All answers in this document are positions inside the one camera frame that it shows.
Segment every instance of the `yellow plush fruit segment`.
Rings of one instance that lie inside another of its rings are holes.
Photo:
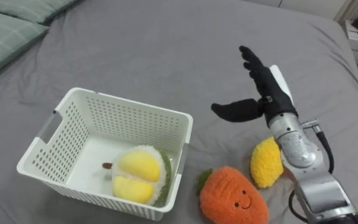
[[[147,203],[154,194],[154,187],[148,183],[117,176],[112,180],[114,196],[138,203]]]
[[[157,159],[145,150],[128,152],[120,158],[118,166],[124,172],[149,182],[157,182],[160,178]]]
[[[274,138],[259,143],[251,157],[250,173],[255,184],[260,188],[271,187],[283,173],[280,149]]]

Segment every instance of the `basket hole pattern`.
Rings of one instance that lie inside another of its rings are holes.
[[[94,128],[102,133],[171,149],[177,147],[179,119],[86,97]]]
[[[135,205],[129,205],[127,203],[118,202],[118,201],[111,200],[111,199],[104,198],[104,197],[97,197],[97,196],[94,196],[91,194],[77,192],[75,190],[66,189],[64,187],[52,185],[49,183],[46,183],[46,184],[49,187],[51,187],[52,189],[59,192],[60,194],[67,196],[67,197],[75,198],[75,199],[89,202],[89,203],[92,203],[95,205],[99,205],[99,206],[106,207],[106,208],[111,208],[114,210],[130,213],[133,215],[137,215],[137,216],[152,219],[152,220],[154,220],[156,218],[155,211],[147,209],[147,208],[143,208],[143,207],[139,207],[139,206],[135,206]]]
[[[38,170],[56,182],[65,180],[89,135],[74,102],[61,113],[66,114],[67,123],[56,133],[54,141],[49,143],[49,150],[41,149],[32,161]]]

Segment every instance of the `basket handle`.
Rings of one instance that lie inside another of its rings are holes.
[[[185,162],[186,162],[188,150],[189,150],[189,144],[185,143],[183,145],[183,149],[181,151],[181,157],[180,157],[180,160],[179,160],[179,166],[178,166],[177,174],[182,175],[182,173],[183,173],[183,169],[185,168]]]
[[[41,131],[37,134],[37,137],[40,138],[45,144],[49,143],[49,140],[52,138],[53,134],[62,123],[63,118],[60,115],[59,111],[53,111],[49,116],[47,122],[42,126]]]

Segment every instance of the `black cable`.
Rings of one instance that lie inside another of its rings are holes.
[[[288,198],[288,206],[290,207],[290,211],[292,212],[292,215],[294,215],[295,217],[297,217],[299,220],[303,221],[304,223],[308,223],[308,219],[299,215],[298,212],[295,211],[295,209],[293,209],[293,205],[292,205],[292,201],[293,201],[293,197],[295,196],[295,191],[292,190],[290,197]]]
[[[328,144],[328,140],[325,136],[325,134],[320,131],[319,133],[316,133],[317,138],[319,139],[319,141],[321,142],[321,144],[323,145],[324,149],[327,152],[327,156],[328,156],[328,161],[329,161],[329,168],[328,168],[328,172],[330,174],[333,173],[334,171],[334,155],[333,152],[331,150],[331,147]]]
[[[322,131],[316,133],[316,135],[317,135],[317,138],[319,139],[319,141],[321,142],[321,144],[323,145],[324,149],[327,152],[328,161],[329,161],[328,172],[330,174],[332,174],[333,171],[334,171],[334,155],[333,155],[333,152],[331,150],[331,147],[329,146],[328,140],[327,140],[325,134]],[[294,196],[295,196],[295,191],[292,190],[291,193],[290,193],[290,197],[288,198],[288,207],[290,208],[291,213],[295,217],[297,217],[299,220],[303,221],[304,223],[308,223],[307,218],[301,216],[298,212],[295,211],[295,209],[293,209],[293,204],[292,203],[293,203]]]

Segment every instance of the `white plastic basket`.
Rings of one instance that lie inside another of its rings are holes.
[[[159,221],[175,203],[192,125],[185,113],[74,88],[34,138],[17,171],[67,197]],[[101,164],[139,144],[160,147],[171,160],[164,207],[112,196],[110,172]]]

